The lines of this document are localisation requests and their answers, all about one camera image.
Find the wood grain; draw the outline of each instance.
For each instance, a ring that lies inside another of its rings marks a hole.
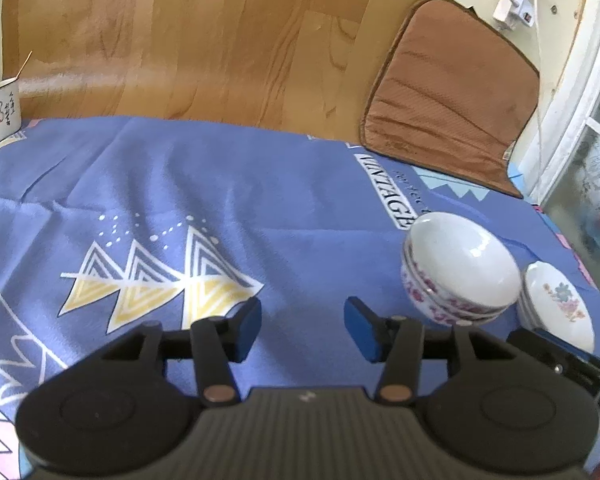
[[[127,114],[357,138],[415,0],[4,0],[27,117]]]

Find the white window frame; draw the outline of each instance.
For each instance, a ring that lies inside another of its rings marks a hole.
[[[539,175],[538,128],[518,169],[528,198],[546,201],[571,160],[600,95],[600,0],[586,0],[580,27],[558,88],[542,119],[542,165]]]

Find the white plug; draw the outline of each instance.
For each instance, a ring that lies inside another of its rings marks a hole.
[[[517,6],[514,6],[511,0],[499,1],[493,19],[501,30],[514,30],[519,22],[529,27],[533,26],[535,17],[530,0],[516,0],[516,2]]]

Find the power strip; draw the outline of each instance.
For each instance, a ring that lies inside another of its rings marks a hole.
[[[510,0],[500,0],[493,13],[493,19],[501,30],[514,30],[520,20],[525,20],[526,24],[532,27],[534,16],[532,8],[530,10],[531,12],[527,12],[526,9],[514,8]]]

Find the brown fabric pad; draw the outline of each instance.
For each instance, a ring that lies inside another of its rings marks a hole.
[[[453,0],[422,0],[376,79],[360,127],[375,152],[513,196],[502,156],[538,104],[538,71]]]
[[[33,51],[26,117],[199,119],[357,142],[416,1],[4,0],[4,73]]]

